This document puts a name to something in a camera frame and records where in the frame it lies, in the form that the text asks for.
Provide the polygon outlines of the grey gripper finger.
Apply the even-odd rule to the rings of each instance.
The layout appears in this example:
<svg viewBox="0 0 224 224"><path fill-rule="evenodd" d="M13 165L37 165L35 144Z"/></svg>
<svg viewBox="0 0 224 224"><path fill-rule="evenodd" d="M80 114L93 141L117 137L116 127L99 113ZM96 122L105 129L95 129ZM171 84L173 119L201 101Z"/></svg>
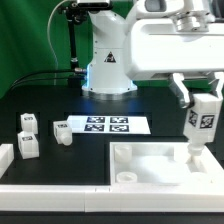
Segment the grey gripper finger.
<svg viewBox="0 0 224 224"><path fill-rule="evenodd" d="M207 76L210 85L210 93L218 99L223 98L222 89L224 87L224 72L211 72Z"/></svg>
<svg viewBox="0 0 224 224"><path fill-rule="evenodd" d="M173 73L169 76L169 88L178 98L181 108L191 108L194 105L193 95L188 91L183 83L182 73Z"/></svg>

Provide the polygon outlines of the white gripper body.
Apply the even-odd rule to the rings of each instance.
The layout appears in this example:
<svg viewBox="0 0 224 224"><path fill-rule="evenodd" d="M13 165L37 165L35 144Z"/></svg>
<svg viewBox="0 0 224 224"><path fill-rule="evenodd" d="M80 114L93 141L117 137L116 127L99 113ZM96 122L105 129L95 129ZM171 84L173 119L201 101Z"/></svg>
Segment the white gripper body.
<svg viewBox="0 0 224 224"><path fill-rule="evenodd" d="M137 0L126 21L124 69L130 79L224 71L224 24L215 21L209 0Z"/></svg>

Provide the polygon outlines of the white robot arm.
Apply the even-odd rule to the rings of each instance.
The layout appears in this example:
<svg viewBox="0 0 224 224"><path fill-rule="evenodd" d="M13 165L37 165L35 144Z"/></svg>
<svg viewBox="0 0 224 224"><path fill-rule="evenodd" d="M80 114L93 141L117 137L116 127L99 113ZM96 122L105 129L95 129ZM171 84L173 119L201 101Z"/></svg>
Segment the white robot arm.
<svg viewBox="0 0 224 224"><path fill-rule="evenodd" d="M93 27L93 58L83 91L101 99L137 90L137 81L169 80L183 108L193 98L186 79L224 74L224 23L212 0L133 0L126 17L112 0L80 0Z"/></svg>

